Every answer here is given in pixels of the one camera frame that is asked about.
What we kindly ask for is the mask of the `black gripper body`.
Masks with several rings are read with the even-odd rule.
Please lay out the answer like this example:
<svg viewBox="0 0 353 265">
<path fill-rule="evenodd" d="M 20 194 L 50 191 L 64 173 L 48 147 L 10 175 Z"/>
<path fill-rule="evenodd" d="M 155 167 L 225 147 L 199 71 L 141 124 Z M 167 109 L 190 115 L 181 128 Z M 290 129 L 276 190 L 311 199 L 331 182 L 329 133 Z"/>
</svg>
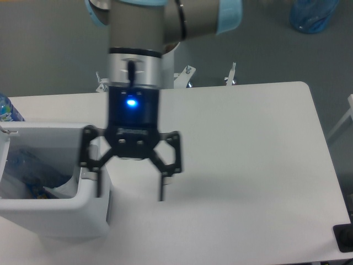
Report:
<svg viewBox="0 0 353 265">
<path fill-rule="evenodd" d="M 142 160 L 160 141 L 159 90 L 142 87 L 110 87 L 108 125 L 104 137 L 114 156 Z"/>
</svg>

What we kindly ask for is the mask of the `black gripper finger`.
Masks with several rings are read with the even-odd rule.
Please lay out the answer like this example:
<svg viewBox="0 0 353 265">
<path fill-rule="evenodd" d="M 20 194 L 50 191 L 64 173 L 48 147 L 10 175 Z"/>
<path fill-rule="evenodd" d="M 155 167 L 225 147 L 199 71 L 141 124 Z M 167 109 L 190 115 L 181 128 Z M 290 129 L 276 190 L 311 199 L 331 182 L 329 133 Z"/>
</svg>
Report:
<svg viewBox="0 0 353 265">
<path fill-rule="evenodd" d="M 103 193 L 102 167 L 115 155 L 113 149 L 109 149 L 100 159 L 93 159 L 90 156 L 90 143 L 98 137 L 103 136 L 105 129 L 97 128 L 94 125 L 87 125 L 82 128 L 78 165 L 87 168 L 89 172 L 97 175 L 97 198 Z"/>
<path fill-rule="evenodd" d="M 158 201 L 162 202 L 164 200 L 164 186 L 168 184 L 168 179 L 183 171 L 181 134 L 179 131 L 161 133 L 160 142 L 164 142 L 165 146 L 168 146 L 169 154 L 160 156 L 160 153 L 153 147 L 148 158 L 160 172 Z"/>
</svg>

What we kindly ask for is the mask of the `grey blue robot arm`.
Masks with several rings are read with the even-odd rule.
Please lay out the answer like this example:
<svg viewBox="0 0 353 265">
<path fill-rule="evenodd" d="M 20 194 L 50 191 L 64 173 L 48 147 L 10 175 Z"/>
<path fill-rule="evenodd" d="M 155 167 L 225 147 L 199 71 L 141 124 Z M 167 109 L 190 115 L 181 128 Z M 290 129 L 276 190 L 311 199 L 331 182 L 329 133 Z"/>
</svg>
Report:
<svg viewBox="0 0 353 265">
<path fill-rule="evenodd" d="M 102 169 L 113 157 L 150 160 L 160 184 L 182 172 L 181 134 L 158 130 L 163 88 L 162 56 L 168 44 L 237 28 L 242 1 L 88 1 L 109 26 L 108 125 L 82 130 L 78 165 L 95 173 L 103 195 Z"/>
</svg>

